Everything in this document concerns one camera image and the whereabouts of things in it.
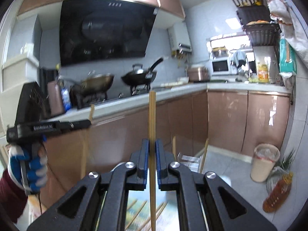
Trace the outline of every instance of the blue and white glove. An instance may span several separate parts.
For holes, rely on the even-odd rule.
[[[12,181],[22,190],[39,192],[47,182],[47,156],[39,150],[38,157],[30,160],[29,153],[20,146],[11,146],[9,149],[8,173]],[[27,172],[29,187],[22,184],[20,161],[29,161],[30,170]]]

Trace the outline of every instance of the green plant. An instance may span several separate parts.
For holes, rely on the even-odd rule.
[[[282,161],[280,162],[280,167],[285,170],[285,171],[289,171],[290,167],[294,161],[294,149],[289,153],[289,155],[287,157],[283,157]]]

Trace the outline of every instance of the trash can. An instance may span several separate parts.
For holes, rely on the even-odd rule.
[[[272,144],[259,144],[254,149],[254,159],[250,177],[255,182],[263,182],[267,179],[275,163],[280,157],[277,147]]]

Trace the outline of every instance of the yellow bottle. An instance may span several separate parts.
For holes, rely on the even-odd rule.
[[[258,79],[260,82],[269,82],[269,72],[266,64],[258,63]]]

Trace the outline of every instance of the frying pan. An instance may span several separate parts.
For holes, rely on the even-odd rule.
[[[128,72],[126,75],[122,76],[122,81],[131,87],[135,87],[138,85],[148,85],[153,82],[156,78],[156,71],[153,71],[158,64],[160,64],[164,60],[163,57],[159,58],[150,68],[143,69],[142,64],[134,64],[132,66],[133,70]]]

